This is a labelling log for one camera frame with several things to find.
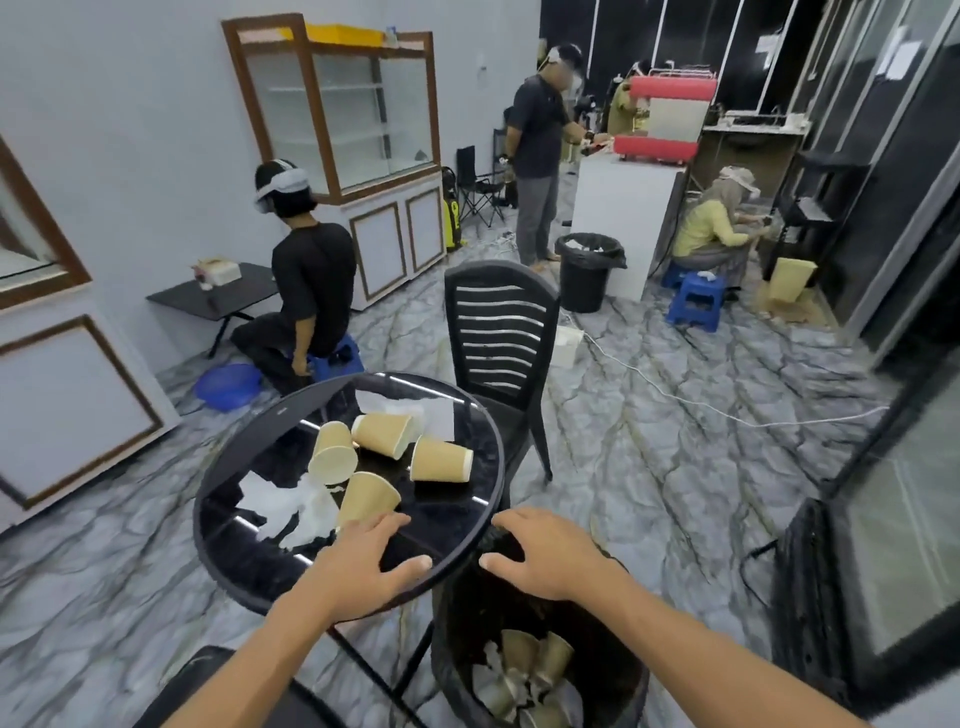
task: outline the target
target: headscarf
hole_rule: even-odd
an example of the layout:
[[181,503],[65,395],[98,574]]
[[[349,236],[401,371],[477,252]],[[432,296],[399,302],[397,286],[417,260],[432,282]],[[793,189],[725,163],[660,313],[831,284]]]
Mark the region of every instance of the headscarf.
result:
[[736,180],[717,178],[713,184],[700,196],[700,205],[710,200],[719,200],[727,209],[727,216],[731,225],[736,221],[736,209],[743,202],[745,190]]

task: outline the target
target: glass display cabinet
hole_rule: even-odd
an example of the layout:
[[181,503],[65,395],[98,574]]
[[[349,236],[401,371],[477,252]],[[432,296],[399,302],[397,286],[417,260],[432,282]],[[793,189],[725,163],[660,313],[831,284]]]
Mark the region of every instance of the glass display cabinet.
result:
[[226,20],[260,157],[307,171],[326,222],[354,237],[364,308],[444,255],[433,36]]

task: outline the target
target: hand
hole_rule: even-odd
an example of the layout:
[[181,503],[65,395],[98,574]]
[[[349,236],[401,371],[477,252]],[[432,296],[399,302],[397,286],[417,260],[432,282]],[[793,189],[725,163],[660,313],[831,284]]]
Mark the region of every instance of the hand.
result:
[[604,556],[579,525],[539,508],[517,508],[493,517],[523,548],[524,561],[485,553],[480,566],[522,592],[544,599],[581,602],[597,577],[616,562]]
[[406,514],[389,513],[351,521],[341,528],[333,546],[317,554],[313,566],[282,597],[296,605],[299,615],[295,619],[316,625],[319,637],[330,624],[375,612],[430,571],[433,559],[429,556],[407,559],[386,573],[380,571],[387,542],[409,522]]
[[306,354],[294,353],[294,360],[291,366],[294,368],[295,375],[310,376],[310,363],[306,360]]

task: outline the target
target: black round table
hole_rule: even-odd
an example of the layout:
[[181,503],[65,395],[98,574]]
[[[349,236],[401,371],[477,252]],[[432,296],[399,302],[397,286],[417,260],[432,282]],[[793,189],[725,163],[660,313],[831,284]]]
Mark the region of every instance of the black round table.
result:
[[[397,511],[411,521],[390,540],[380,567],[392,569],[404,560],[427,554],[433,569],[384,609],[410,601],[452,573],[479,542],[503,495],[504,454],[500,434],[487,410],[463,390],[427,376],[364,373],[314,384],[279,401],[257,416],[221,450],[204,475],[194,503],[194,541],[200,560],[221,587],[248,609],[266,614],[274,601],[297,582],[313,563],[324,541],[290,551],[276,544],[296,526],[296,519],[273,539],[257,540],[263,519],[238,510],[239,481],[254,472],[278,488],[293,488],[306,472],[317,429],[339,420],[351,426],[362,414],[356,392],[366,390],[393,400],[446,398],[453,402],[454,442],[473,450],[473,468],[466,484],[411,482],[407,468],[412,448],[395,461],[358,450],[357,470],[382,475],[400,493]],[[338,500],[342,494],[335,494]],[[388,685],[335,629],[330,636],[417,725],[420,720],[402,701],[403,692],[430,644],[433,625],[395,686]]]

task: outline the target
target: table leg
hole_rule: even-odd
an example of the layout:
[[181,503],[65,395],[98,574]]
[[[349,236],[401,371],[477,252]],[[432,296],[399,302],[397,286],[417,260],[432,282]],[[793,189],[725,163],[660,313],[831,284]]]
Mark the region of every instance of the table leg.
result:
[[227,316],[227,318],[224,319],[224,322],[220,324],[220,330],[217,331],[217,337],[213,340],[213,346],[210,347],[210,351],[206,353],[207,359],[212,359],[214,356],[217,355],[217,350],[220,348],[220,342],[223,340],[224,333],[227,331],[227,326],[230,323],[230,319],[232,318],[233,318],[232,315]]
[[[346,637],[344,637],[342,634],[340,634],[340,632],[337,631],[336,627],[330,627],[326,631],[326,634],[330,636],[330,639],[333,640],[337,644],[337,646],[339,646],[342,650],[344,650],[344,652],[347,653],[347,656],[350,657],[350,659],[361,670],[363,670],[364,674],[367,675],[367,677],[369,677],[378,688],[380,688],[382,691],[386,693],[387,697],[390,699],[390,702],[392,702],[395,706],[397,706],[400,709],[400,711],[405,716],[407,716],[407,719],[411,723],[417,726],[417,728],[427,728],[426,723],[420,720],[420,717],[416,713],[414,713],[413,709],[409,705],[407,705],[405,702],[403,702],[403,695],[397,692],[395,689],[391,688],[390,685],[387,683],[387,681],[384,680],[382,677],[380,677],[379,674],[377,674],[376,670],[371,667],[370,663],[364,660],[363,655],[361,655],[359,652],[356,651],[353,645],[350,644],[349,640]],[[420,645],[417,646],[417,651],[418,652],[420,651]]]

